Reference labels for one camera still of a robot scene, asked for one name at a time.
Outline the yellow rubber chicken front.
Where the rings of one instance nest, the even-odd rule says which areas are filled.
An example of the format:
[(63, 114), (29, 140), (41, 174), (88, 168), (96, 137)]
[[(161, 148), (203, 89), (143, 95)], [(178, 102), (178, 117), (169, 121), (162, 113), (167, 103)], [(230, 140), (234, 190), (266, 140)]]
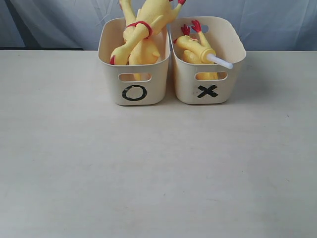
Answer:
[[(141, 9), (138, 9), (137, 14), (135, 14), (130, 0), (120, 0), (119, 4), (126, 22), (126, 28), (123, 31), (123, 39), (126, 42), (135, 29), (134, 26), (130, 25), (136, 22)], [(143, 39), (130, 53), (128, 63), (129, 65), (154, 64), (159, 57), (160, 53), (155, 42), (152, 39)]]

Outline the yellow rubber chicken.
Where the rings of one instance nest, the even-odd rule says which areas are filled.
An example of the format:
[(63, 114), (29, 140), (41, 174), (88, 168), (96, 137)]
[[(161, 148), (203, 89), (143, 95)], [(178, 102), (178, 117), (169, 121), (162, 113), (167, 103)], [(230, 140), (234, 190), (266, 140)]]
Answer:
[[(134, 26), (130, 25), (136, 22), (141, 9), (138, 9), (137, 14), (135, 14), (130, 0), (120, 0), (119, 4), (126, 22), (126, 28), (123, 31), (123, 39), (126, 42), (135, 29)], [(128, 63), (129, 65), (154, 64), (159, 57), (160, 53), (155, 42), (152, 39), (143, 39), (130, 53)]]
[(173, 22), (186, 1), (179, 0), (178, 5), (172, 8), (169, 0), (147, 0), (141, 7), (136, 20), (130, 25), (134, 31), (124, 45), (113, 50), (109, 63), (125, 65), (132, 50), (141, 40), (158, 34), (167, 24)]

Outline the headless yellow rubber chicken body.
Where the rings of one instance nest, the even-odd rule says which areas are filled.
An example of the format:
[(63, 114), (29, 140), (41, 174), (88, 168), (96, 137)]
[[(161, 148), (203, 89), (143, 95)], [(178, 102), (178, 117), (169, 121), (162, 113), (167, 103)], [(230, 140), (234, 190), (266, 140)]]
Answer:
[[(212, 53), (216, 55), (214, 49), (210, 46), (204, 33), (202, 32), (202, 26), (198, 20), (192, 20), (192, 27), (184, 24), (181, 27), (183, 36), (179, 38), (177, 45), (183, 48), (183, 61), (191, 64), (214, 64), (213, 61), (208, 61), (203, 58), (204, 53)], [(198, 33), (199, 39), (192, 38), (190, 31), (193, 29)]]

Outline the detached chicken head with tube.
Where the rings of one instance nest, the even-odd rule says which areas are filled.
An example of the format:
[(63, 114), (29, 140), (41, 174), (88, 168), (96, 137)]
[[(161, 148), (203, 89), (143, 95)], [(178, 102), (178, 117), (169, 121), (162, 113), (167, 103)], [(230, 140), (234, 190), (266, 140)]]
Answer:
[(218, 58), (211, 47), (201, 45), (198, 41), (188, 35), (180, 36), (173, 42), (176, 46), (193, 52), (203, 64), (216, 63), (227, 69), (233, 69), (234, 67), (232, 63)]

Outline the cream bin marked O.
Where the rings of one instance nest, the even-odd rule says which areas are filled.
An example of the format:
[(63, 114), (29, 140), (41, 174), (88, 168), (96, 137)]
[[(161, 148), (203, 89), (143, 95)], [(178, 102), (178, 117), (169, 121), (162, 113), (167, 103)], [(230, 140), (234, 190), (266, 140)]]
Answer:
[(170, 43), (167, 28), (153, 37), (160, 58), (150, 65), (111, 65), (112, 51), (123, 45), (124, 18), (108, 21), (103, 28), (98, 57), (103, 66), (109, 94), (121, 106), (153, 105), (159, 103), (166, 93)]

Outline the cream bin marked X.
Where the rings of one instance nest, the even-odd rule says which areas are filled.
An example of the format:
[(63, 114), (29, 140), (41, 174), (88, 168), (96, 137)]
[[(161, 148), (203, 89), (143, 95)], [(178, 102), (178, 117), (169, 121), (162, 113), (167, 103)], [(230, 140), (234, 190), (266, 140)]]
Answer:
[[(183, 61), (184, 49), (173, 42), (183, 36), (181, 27), (192, 27), (192, 20), (198, 20), (202, 32), (214, 49), (216, 56), (233, 64), (227, 69), (219, 64), (191, 64)], [(231, 23), (214, 16), (179, 18), (170, 25), (170, 39), (173, 48), (173, 72), (177, 98), (186, 104), (219, 104), (230, 97), (246, 51)], [(191, 29), (190, 36), (199, 39)]]

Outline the white backdrop curtain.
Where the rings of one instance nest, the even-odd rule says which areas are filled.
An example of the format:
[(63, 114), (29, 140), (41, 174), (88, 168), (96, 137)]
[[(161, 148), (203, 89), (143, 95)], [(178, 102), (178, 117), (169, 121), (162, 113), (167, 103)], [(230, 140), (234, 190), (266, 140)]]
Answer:
[[(314, 0), (188, 0), (179, 15), (227, 19), (249, 51), (317, 48)], [(0, 46), (96, 50), (103, 25), (122, 16), (116, 0), (3, 0)]]

